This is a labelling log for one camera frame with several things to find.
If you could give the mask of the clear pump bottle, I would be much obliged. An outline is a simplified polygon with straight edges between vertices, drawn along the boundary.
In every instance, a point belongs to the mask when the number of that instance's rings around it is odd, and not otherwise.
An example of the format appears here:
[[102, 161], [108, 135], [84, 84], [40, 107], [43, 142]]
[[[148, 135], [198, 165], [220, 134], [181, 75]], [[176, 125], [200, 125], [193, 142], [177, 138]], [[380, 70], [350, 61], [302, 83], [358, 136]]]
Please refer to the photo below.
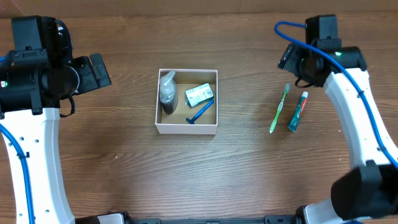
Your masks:
[[172, 70], [160, 78], [159, 99], [166, 114], [172, 114], [178, 104], [175, 74], [176, 72]]

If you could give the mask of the blue disposable razor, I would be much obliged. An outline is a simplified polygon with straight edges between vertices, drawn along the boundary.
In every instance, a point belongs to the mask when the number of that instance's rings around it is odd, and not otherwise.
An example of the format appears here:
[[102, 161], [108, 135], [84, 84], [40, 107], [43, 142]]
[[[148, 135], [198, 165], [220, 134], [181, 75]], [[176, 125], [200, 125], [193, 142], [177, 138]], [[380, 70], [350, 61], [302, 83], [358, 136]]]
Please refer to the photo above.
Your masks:
[[186, 118], [189, 124], [195, 124], [195, 121], [214, 103], [214, 100], [209, 101], [193, 118]]

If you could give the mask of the green white soap box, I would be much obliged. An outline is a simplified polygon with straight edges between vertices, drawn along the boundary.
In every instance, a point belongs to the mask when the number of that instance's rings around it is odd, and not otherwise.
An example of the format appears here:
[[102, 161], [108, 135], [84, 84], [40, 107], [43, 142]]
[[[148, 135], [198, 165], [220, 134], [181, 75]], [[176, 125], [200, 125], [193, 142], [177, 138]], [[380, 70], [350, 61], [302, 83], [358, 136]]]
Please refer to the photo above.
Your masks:
[[209, 83], [204, 83], [195, 88], [185, 91], [186, 102], [189, 107], [194, 108], [206, 101], [214, 99], [214, 93]]

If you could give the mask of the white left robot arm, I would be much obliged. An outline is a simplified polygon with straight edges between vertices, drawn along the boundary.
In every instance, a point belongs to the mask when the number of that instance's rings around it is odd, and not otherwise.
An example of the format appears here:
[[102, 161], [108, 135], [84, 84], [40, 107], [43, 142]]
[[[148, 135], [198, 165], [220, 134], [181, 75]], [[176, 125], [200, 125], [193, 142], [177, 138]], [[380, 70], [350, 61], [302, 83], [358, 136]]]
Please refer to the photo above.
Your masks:
[[17, 223], [128, 223], [126, 213], [75, 218], [63, 183], [60, 101], [110, 85], [100, 54], [15, 59], [1, 67], [1, 134], [11, 166]]

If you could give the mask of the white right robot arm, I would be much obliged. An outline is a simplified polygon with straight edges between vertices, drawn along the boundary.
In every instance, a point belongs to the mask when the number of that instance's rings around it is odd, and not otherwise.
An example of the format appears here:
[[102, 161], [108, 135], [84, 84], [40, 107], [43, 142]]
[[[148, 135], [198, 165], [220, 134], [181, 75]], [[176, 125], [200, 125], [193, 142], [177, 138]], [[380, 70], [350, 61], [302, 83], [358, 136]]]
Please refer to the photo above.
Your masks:
[[322, 87], [340, 119], [351, 170], [331, 186], [330, 198], [297, 210], [300, 223], [348, 223], [397, 214], [397, 146], [371, 92], [357, 47], [289, 44], [279, 68]]

